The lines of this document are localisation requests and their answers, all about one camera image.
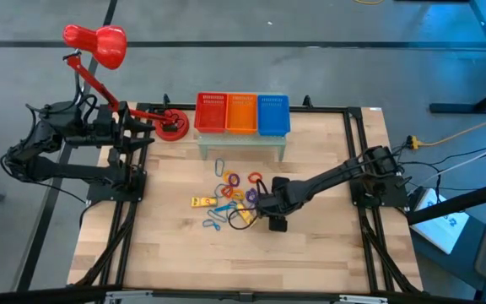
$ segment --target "yellow object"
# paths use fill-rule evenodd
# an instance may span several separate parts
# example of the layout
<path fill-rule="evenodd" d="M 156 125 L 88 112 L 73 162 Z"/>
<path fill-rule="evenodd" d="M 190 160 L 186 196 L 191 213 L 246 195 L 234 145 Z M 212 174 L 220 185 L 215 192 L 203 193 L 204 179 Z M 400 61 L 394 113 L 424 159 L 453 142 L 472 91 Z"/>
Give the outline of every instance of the yellow object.
<path fill-rule="evenodd" d="M 477 126 L 473 126 L 473 127 L 471 127 L 471 128 L 468 128 L 468 129 L 466 129 L 466 130 L 464 130 L 464 131 L 461 131 L 461 132 L 459 132 L 459 133 L 457 133 L 457 134 L 451 135 L 451 136 L 450 136 L 450 137 L 448 137 L 448 138 L 444 138 L 444 139 L 442 139 L 442 140 L 439 140 L 439 141 L 437 141 L 437 142 L 435 142 L 435 143 L 428 143 L 428 144 L 427 144 L 427 143 L 424 143 L 424 142 L 420 142 L 420 141 L 418 141 L 418 140 L 415 138 L 415 136 L 413 136 L 413 146 L 414 146 L 414 147 L 417 147 L 417 146 L 421 146 L 421 147 L 432 147 L 432 146 L 436 146 L 436 145 L 438 145 L 438 144 L 443 144 L 443 143 L 445 143 L 446 141 L 450 141 L 450 140 L 454 139 L 454 138 L 455 138 L 455 137 L 457 137 L 457 136 L 461 136 L 461 135 L 463 135 L 463 134 L 465 134 L 465 133 L 468 133 L 468 132 L 470 132 L 470 131 L 473 131 L 473 130 L 475 130 L 475 129 L 477 129 L 477 128 L 480 128 L 480 127 L 482 127 L 482 126 L 485 126 L 485 125 L 486 125 L 486 122 L 479 123 Z"/>
<path fill-rule="evenodd" d="M 359 3 L 359 4 L 364 4 L 364 5 L 376 5 L 376 4 L 380 4 L 380 3 L 383 3 L 384 0 L 378 0 L 376 2 L 368 2 L 368 1 L 363 1 L 363 0 L 353 0 L 354 2 L 356 3 Z"/>
<path fill-rule="evenodd" d="M 212 207 L 217 205 L 216 198 L 197 198 L 194 197 L 191 199 L 191 207 L 199 208 L 199 207 Z"/>
<path fill-rule="evenodd" d="M 252 215 L 251 211 L 246 209 L 247 207 L 243 203 L 237 203 L 237 213 L 240 214 L 241 218 L 249 225 L 252 220 L 254 220 L 254 216 Z"/>
<path fill-rule="evenodd" d="M 245 194 L 240 189 L 234 189 L 230 198 L 243 200 L 245 199 Z"/>
<path fill-rule="evenodd" d="M 230 176 L 230 174 L 233 174 L 233 173 L 235 173 L 235 172 L 230 171 L 230 170 L 225 171 L 225 172 L 224 172 L 224 174 L 223 174 L 223 179 L 224 179 L 224 182 L 228 182 L 228 183 L 230 183 L 230 182 L 228 181 L 228 177 Z"/>
<path fill-rule="evenodd" d="M 412 146 L 410 149 L 419 149 L 419 141 L 418 138 L 412 135 Z"/>

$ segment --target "lamp shade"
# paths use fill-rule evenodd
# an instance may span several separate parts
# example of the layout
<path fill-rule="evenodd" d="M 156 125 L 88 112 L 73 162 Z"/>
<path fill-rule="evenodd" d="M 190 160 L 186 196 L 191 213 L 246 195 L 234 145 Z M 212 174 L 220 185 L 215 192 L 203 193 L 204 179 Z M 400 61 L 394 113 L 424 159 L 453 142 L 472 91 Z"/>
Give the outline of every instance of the lamp shade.
<path fill-rule="evenodd" d="M 69 24 L 63 30 L 68 46 L 91 52 L 104 67 L 116 69 L 123 63 L 127 52 L 127 37 L 120 26 L 107 25 L 97 30 Z"/>

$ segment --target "plastic basket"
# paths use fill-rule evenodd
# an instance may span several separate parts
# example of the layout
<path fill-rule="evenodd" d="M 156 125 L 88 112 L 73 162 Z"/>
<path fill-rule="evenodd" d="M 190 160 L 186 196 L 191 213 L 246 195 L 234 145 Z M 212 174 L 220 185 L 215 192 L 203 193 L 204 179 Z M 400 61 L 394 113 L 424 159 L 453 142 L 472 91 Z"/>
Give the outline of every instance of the plastic basket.
<path fill-rule="evenodd" d="M 201 133 L 224 132 L 227 100 L 222 93 L 198 93 L 194 127 Z"/>
<path fill-rule="evenodd" d="M 284 136 L 290 132 L 288 96 L 258 96 L 258 132 L 264 136 Z"/>
<path fill-rule="evenodd" d="M 253 134 L 257 131 L 257 96 L 228 94 L 226 129 L 236 134 Z"/>

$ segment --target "small table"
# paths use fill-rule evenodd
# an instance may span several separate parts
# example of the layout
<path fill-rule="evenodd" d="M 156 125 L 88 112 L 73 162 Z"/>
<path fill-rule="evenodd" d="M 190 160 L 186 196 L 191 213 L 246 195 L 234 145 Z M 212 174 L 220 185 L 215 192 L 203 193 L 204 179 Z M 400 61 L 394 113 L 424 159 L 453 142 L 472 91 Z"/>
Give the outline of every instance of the small table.
<path fill-rule="evenodd" d="M 362 112 L 369 146 L 388 145 L 381 109 L 363 108 Z M 194 111 L 185 113 L 192 122 Z M 221 231 L 204 228 L 207 209 L 191 208 L 191 197 L 212 196 L 222 182 L 214 174 L 218 157 L 224 159 L 224 169 L 235 171 L 242 181 L 252 171 L 261 172 L 268 187 L 274 176 L 307 179 L 349 157 L 342 115 L 291 113 L 291 127 L 283 162 L 278 161 L 276 151 L 260 147 L 242 151 L 219 147 L 209 150 L 208 160 L 203 160 L 193 128 L 176 142 L 157 138 L 148 149 L 147 188 L 138 204 L 124 287 L 369 292 L 358 211 L 347 183 L 317 194 L 288 216 L 286 233 L 269 231 L 267 220 L 259 220 L 245 231 L 232 230 L 227 224 L 221 225 Z M 107 153 L 108 149 L 101 150 L 99 166 L 106 165 Z M 69 283 L 81 279 L 104 250 L 114 206 L 113 202 L 99 203 L 85 214 Z M 386 208 L 381 209 L 381 218 L 388 252 L 410 282 L 421 289 L 406 219 L 395 209 Z M 114 280 L 118 260 L 116 253 L 109 282 Z M 377 255 L 374 262 L 383 290 Z"/>

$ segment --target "blue basket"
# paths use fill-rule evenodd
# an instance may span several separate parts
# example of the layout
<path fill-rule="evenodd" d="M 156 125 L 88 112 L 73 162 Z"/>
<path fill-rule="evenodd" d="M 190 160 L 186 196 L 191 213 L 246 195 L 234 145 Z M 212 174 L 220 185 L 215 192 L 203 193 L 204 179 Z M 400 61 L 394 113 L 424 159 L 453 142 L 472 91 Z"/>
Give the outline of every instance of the blue basket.
<path fill-rule="evenodd" d="M 288 96 L 258 96 L 258 132 L 264 136 L 284 136 L 290 132 Z"/>

